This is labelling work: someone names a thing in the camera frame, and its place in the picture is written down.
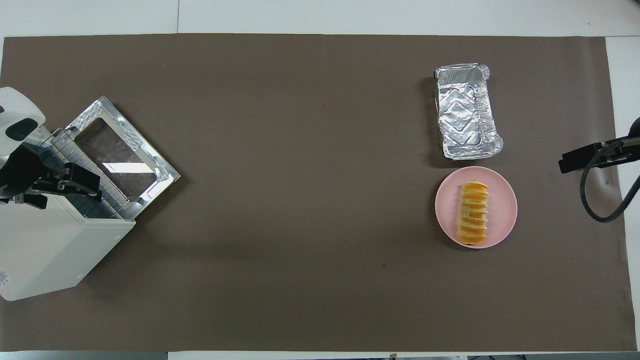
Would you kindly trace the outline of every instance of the plate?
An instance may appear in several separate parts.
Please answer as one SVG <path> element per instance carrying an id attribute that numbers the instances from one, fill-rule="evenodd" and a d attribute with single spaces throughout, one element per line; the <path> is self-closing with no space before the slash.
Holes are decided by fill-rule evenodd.
<path id="1" fill-rule="evenodd" d="M 462 184 L 477 180 L 489 187 L 486 239 L 477 245 L 458 240 L 458 206 Z M 436 217 L 451 240 L 472 249 L 484 249 L 504 240 L 513 229 L 518 216 L 518 201 L 511 185 L 500 174 L 486 167 L 464 167 L 447 176 L 436 194 Z"/>

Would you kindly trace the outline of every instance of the white tile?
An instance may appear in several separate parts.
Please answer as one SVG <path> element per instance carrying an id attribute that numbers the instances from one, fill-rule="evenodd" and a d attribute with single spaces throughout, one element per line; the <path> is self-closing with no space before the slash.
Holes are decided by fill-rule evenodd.
<path id="1" fill-rule="evenodd" d="M 2 0 L 0 49 L 4 37 L 174 33 L 177 24 L 178 0 Z"/>
<path id="2" fill-rule="evenodd" d="M 640 37 L 607 38 L 611 95 L 616 123 L 616 137 L 625 136 L 633 121 L 640 117 Z M 618 166 L 622 196 L 627 194 L 631 184 L 640 176 L 640 163 L 633 162 Z M 625 212 L 625 232 L 627 234 L 627 257 L 631 294 L 636 314 L 636 341 L 640 344 L 640 195 Z"/>
<path id="3" fill-rule="evenodd" d="M 640 35 L 640 4 L 631 0 L 181 0 L 179 32 Z"/>

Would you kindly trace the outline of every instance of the foil container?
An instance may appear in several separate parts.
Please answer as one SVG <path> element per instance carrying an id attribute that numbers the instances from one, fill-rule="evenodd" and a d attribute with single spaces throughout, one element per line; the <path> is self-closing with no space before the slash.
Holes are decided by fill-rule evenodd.
<path id="1" fill-rule="evenodd" d="M 436 102 L 444 156 L 453 160 L 489 158 L 502 150 L 491 113 L 489 68 L 476 63 L 437 68 Z"/>

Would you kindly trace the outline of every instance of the brown table mat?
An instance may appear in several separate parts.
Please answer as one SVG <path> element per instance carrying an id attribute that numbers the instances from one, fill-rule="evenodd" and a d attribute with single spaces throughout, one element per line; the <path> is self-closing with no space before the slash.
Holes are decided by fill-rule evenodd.
<path id="1" fill-rule="evenodd" d="M 432 73 L 463 62 L 492 72 L 490 159 L 442 156 Z M 636 349 L 623 221 L 557 166 L 614 138 L 603 38 L 7 38 L 0 83 L 52 130 L 105 95 L 183 175 L 80 285 L 0 300 L 0 350 Z M 433 209 L 471 164 L 518 197 L 486 250 Z"/>

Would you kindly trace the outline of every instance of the food on plate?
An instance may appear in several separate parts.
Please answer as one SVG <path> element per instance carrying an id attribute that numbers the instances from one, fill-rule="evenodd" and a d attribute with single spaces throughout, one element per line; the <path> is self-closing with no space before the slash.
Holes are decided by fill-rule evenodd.
<path id="1" fill-rule="evenodd" d="M 486 239 L 488 190 L 479 181 L 462 184 L 457 223 L 458 239 L 464 244 L 477 245 Z"/>

